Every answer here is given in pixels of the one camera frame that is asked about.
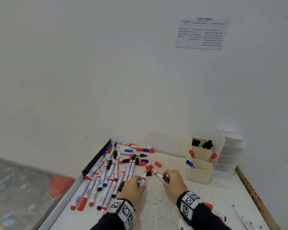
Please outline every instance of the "pen holder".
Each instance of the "pen holder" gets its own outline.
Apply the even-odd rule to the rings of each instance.
[[[210,156],[212,155],[212,149],[202,148],[202,145],[208,140],[207,139],[197,138],[197,137],[192,137],[192,141],[193,141],[193,139],[196,139],[196,140],[200,141],[200,144],[199,144],[198,147],[191,146],[191,149],[194,152],[196,159],[203,160],[203,161],[208,160],[208,158],[210,158]]]
[[[187,178],[191,181],[207,185],[210,182],[213,174],[213,164],[211,162],[199,159],[193,159],[191,158],[189,152],[187,153],[186,159],[191,161],[194,165],[196,165],[199,168],[199,170],[193,169],[191,166],[185,164],[187,170]]]

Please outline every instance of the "white tabletop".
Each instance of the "white tabletop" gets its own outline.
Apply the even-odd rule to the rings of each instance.
[[[123,145],[119,147],[121,152],[123,152],[125,148],[131,149]],[[157,152],[145,154],[148,156],[140,159],[148,159],[148,164],[154,165],[155,161],[162,164],[161,168],[154,165],[154,168],[160,173],[168,168],[171,170],[177,169],[181,173],[188,189],[197,194],[205,202],[211,203],[214,211],[225,215],[227,218],[225,224],[231,229],[244,229],[234,213],[232,205],[235,205],[240,214],[244,215],[247,220],[253,223],[254,230],[259,229],[260,225],[263,229],[269,229],[237,174],[235,174],[231,180],[213,178],[208,185],[204,185],[187,179],[185,158]],[[122,157],[123,159],[128,158],[126,155],[122,155]],[[120,164],[119,173],[124,166],[128,166],[128,163]],[[134,174],[142,176],[145,170],[145,166],[135,166]],[[181,215],[178,212],[176,200],[165,191],[162,181],[156,175],[153,174],[151,177],[146,177],[145,184],[147,185],[147,189],[144,192],[142,201],[135,207],[136,219],[133,229],[177,230],[177,220],[181,218]],[[89,230],[98,222],[100,211],[96,209],[96,205],[89,207],[87,202],[83,211],[78,211],[77,209],[72,211],[70,209],[71,204],[75,201],[83,186],[84,183],[54,222],[50,228],[51,230]],[[101,192],[98,192],[97,202],[104,190],[105,188]]]

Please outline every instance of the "hand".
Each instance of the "hand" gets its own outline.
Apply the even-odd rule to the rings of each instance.
[[[164,188],[175,198],[188,191],[178,170],[165,170],[162,175],[169,175],[169,183],[164,182]]]
[[[133,207],[138,204],[146,189],[146,185],[142,185],[139,188],[140,183],[138,181],[141,181],[141,179],[140,176],[134,175],[130,180],[125,181],[122,192],[119,195],[119,198],[125,198],[131,201]]]

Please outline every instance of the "wristband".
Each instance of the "wristband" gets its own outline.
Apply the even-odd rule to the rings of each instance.
[[[181,198],[179,212],[188,225],[191,224],[194,209],[197,207],[197,205],[203,202],[204,201],[193,192],[187,192]]]
[[[124,223],[125,230],[133,227],[135,214],[132,205],[126,200],[115,200],[108,209],[108,213],[115,213]]]

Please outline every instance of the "person's left hand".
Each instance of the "person's left hand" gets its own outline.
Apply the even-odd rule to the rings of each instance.
[[[146,189],[146,185],[142,185],[139,188],[140,183],[138,181],[141,181],[141,179],[140,176],[134,175],[130,180],[125,181],[122,192],[119,195],[119,198],[128,199],[132,203],[133,207],[138,204],[144,190]]]

